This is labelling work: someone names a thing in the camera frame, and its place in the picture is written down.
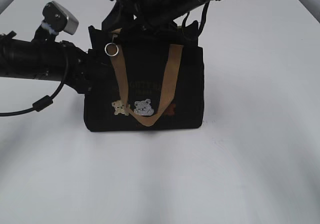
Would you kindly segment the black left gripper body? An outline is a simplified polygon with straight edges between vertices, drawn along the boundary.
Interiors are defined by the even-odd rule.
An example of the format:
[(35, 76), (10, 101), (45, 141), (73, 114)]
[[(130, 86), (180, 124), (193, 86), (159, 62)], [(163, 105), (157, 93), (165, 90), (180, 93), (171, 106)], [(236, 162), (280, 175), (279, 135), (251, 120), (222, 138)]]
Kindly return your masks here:
[(110, 64), (103, 63), (93, 49), (86, 53), (71, 42), (64, 40), (60, 44), (68, 62), (65, 84), (78, 94), (90, 93), (94, 85), (107, 76)]

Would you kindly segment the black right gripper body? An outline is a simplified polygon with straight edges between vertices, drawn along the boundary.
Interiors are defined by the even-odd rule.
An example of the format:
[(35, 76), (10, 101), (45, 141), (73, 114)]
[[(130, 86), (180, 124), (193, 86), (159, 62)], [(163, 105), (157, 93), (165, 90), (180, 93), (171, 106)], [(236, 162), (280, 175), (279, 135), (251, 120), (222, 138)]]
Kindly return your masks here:
[(109, 0), (115, 4), (101, 23), (101, 30), (120, 34), (152, 33), (158, 34), (160, 26), (151, 24), (147, 11), (152, 0)]

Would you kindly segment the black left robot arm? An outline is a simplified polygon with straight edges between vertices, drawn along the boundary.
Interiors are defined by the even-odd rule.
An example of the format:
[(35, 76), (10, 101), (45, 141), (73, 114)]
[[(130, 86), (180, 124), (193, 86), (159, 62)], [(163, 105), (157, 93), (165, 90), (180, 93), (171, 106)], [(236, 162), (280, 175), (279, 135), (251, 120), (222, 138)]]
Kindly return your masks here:
[(78, 94), (87, 94), (111, 71), (92, 49), (84, 52), (68, 41), (24, 41), (15, 36), (14, 31), (0, 36), (2, 78), (63, 81)]

